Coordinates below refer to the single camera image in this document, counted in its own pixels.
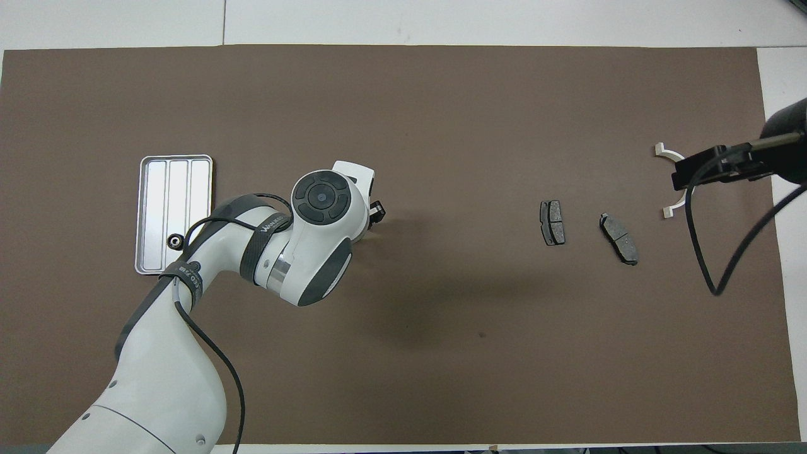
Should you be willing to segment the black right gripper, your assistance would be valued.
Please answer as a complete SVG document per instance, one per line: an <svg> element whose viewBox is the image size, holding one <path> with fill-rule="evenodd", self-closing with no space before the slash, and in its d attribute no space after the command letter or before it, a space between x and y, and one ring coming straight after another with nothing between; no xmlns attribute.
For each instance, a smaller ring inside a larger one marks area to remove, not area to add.
<svg viewBox="0 0 807 454"><path fill-rule="evenodd" d="M709 166L730 149L735 154ZM771 175L789 183L807 183L807 98L770 116L757 140L731 148L714 146L677 161L671 174L673 189L687 189L701 170L698 183L755 181Z"/></svg>

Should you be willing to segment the silver metal tray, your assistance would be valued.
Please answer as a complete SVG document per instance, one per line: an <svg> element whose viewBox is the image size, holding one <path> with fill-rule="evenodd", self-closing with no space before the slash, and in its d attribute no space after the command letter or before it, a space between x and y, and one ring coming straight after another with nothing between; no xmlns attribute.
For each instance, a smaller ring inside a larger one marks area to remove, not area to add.
<svg viewBox="0 0 807 454"><path fill-rule="evenodd" d="M184 235L190 225L210 215L213 159L206 154L152 155L139 164L134 269L159 275L180 253L170 249L170 235Z"/></svg>

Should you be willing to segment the curved dark grey brake pad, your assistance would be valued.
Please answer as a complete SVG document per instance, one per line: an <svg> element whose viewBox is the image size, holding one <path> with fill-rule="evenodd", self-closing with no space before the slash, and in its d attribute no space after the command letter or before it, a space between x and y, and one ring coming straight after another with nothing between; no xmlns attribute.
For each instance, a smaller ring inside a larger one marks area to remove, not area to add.
<svg viewBox="0 0 807 454"><path fill-rule="evenodd" d="M638 264L637 245L625 225L623 225L619 219L614 218L613 215L607 212L602 213L600 216L600 229L623 264Z"/></svg>

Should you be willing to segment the brown table mat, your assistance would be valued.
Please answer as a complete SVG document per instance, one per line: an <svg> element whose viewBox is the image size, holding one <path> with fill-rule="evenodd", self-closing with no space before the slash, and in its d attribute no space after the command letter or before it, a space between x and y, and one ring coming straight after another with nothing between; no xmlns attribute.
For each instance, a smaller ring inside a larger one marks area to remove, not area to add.
<svg viewBox="0 0 807 454"><path fill-rule="evenodd" d="M772 226L710 295L663 142L759 136L753 49L225 46L6 52L0 445L54 442L97 399L153 288L139 163L205 153L216 201L288 198L337 160L386 216L323 301L222 273L192 313L234 362L246 443L794 441ZM547 245L542 201L561 204ZM638 249L623 264L607 212Z"/></svg>

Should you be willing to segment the rectangular dark grey brake pad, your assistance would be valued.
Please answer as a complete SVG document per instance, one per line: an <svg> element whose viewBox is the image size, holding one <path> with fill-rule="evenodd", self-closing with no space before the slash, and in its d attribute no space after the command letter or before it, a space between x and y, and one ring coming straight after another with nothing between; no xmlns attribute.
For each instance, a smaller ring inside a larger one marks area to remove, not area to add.
<svg viewBox="0 0 807 454"><path fill-rule="evenodd" d="M566 236L560 202L557 199L542 201L539 218L545 244L564 245Z"/></svg>

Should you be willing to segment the white curved plastic bracket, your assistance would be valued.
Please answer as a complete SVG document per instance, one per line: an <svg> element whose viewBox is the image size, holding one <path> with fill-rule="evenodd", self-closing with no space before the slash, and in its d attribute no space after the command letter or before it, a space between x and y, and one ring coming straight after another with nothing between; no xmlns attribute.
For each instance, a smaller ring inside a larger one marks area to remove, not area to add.
<svg viewBox="0 0 807 454"><path fill-rule="evenodd" d="M673 150L667 149L663 142L657 142L654 145L654 155L658 158L666 158L670 160L672 163L678 163L684 159L683 155L677 153ZM675 210L681 209L686 203L685 194L684 192L680 192L680 198L672 204L662 208L662 217L663 219L671 219L674 218Z"/></svg>

